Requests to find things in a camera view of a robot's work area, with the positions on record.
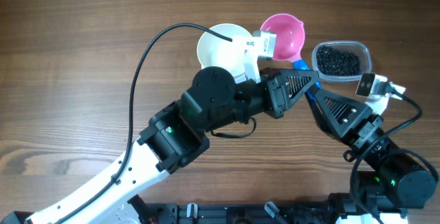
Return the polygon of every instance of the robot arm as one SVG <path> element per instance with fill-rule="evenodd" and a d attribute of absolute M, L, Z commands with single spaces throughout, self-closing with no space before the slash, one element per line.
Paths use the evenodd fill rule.
<path fill-rule="evenodd" d="M 167 178 L 209 148 L 205 132 L 242 122 L 258 113 L 283 117 L 312 84 L 314 71 L 264 69 L 261 83 L 240 84 L 219 67 L 202 69 L 181 100 L 154 115 L 133 143 L 125 171 L 118 181 L 81 212 L 64 223 L 101 223 L 109 213 L 137 193 Z M 118 170 L 124 154 L 108 168 L 58 203 L 31 215 L 28 223 L 56 223 L 92 198 Z"/>
<path fill-rule="evenodd" d="M 351 197 L 364 209 L 362 212 L 368 212 L 376 219 L 379 213 L 423 208 L 439 181 L 437 171 L 423 157 L 400 149 L 388 137 L 420 117 L 420 109 L 416 117 L 399 128 L 387 133 L 380 128 L 384 120 L 379 114 L 385 110 L 388 99 L 408 99 L 402 95 L 404 90 L 383 76 L 364 74 L 357 94 L 367 97 L 366 103 L 339 96 L 318 85 L 313 85 L 306 95 L 318 127 L 350 147 L 351 150 L 344 154 L 347 161 L 357 159 L 351 175 Z M 408 154 L 419 158 L 428 170 Z M 358 172 L 362 160 L 374 172 Z"/>

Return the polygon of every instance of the black plastic bracket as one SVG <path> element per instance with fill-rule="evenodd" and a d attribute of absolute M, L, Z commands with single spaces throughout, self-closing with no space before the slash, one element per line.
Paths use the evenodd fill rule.
<path fill-rule="evenodd" d="M 311 88 L 314 102 L 310 105 L 318 105 L 312 108 L 314 116 L 320 116 L 324 122 L 326 133 L 335 137 L 338 141 L 348 144 L 352 140 L 353 131 L 361 122 L 372 114 L 373 110 L 365 103 L 346 98 L 325 89 L 313 86 Z"/>
<path fill-rule="evenodd" d="M 368 205 L 375 212 L 388 212 L 406 217 L 406 210 L 396 209 L 386 202 L 380 194 L 370 194 Z M 280 219 L 274 219 L 266 210 L 264 204 L 259 205 L 196 205 L 197 211 L 189 211 L 188 205 L 175 204 L 144 204 L 136 211 L 148 209 L 155 220 L 160 224 L 280 224 L 282 218 L 287 223 L 294 224 L 334 224 L 339 218 L 346 219 L 348 215 L 359 216 L 365 214 L 350 197 L 349 193 L 331 193 L 326 201 L 305 201 L 289 205 L 277 205 Z"/>
<path fill-rule="evenodd" d="M 0 224 L 23 224 L 32 214 L 32 212 L 14 211 L 0 221 Z"/>
<path fill-rule="evenodd" d="M 353 146 L 351 147 L 355 152 L 359 152 L 361 147 L 365 144 L 365 142 L 371 137 L 371 135 L 382 125 L 384 122 L 384 119 L 376 115 L 374 118 L 370 121 L 367 120 L 363 125 L 361 125 L 358 133 L 358 138 L 353 143 Z"/>
<path fill-rule="evenodd" d="M 283 117 L 319 79 L 316 71 L 292 69 L 266 68 L 260 75 L 270 104 L 266 114 L 275 119 Z"/>
<path fill-rule="evenodd" d="M 179 116 L 178 102 L 156 113 L 140 132 L 140 145 L 146 144 L 159 159 L 156 168 L 170 174 L 184 167 L 209 148 L 204 133 L 191 128 Z"/>

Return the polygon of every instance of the blue handle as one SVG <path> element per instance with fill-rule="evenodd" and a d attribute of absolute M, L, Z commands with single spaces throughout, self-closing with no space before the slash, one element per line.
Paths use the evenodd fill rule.
<path fill-rule="evenodd" d="M 296 69 L 296 70 L 310 70 L 310 67 L 307 65 L 307 63 L 303 59 L 297 60 L 296 62 L 293 62 L 292 66 L 294 66 L 294 69 Z M 321 83 L 318 81 L 316 82 L 316 86 L 318 86 L 319 88 L 322 88 Z"/>

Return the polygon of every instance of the small camera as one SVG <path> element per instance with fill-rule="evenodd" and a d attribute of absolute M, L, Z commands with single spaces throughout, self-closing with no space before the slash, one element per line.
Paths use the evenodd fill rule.
<path fill-rule="evenodd" d="M 405 92 L 405 87 L 396 85 L 386 76 L 373 73 L 363 73 L 357 85 L 356 95 L 367 98 L 365 104 L 369 105 L 375 114 L 382 114 L 388 105 L 389 98 L 401 100 L 393 92 Z"/>
<path fill-rule="evenodd" d="M 364 73 L 360 78 L 356 94 L 370 99 L 379 100 L 381 96 L 391 92 L 388 78 L 373 73 Z"/>

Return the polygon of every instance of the black beans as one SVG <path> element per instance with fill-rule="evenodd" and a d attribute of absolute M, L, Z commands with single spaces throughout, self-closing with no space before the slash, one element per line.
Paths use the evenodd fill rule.
<path fill-rule="evenodd" d="M 319 70 L 328 76 L 360 75 L 359 56 L 322 45 L 316 52 Z"/>

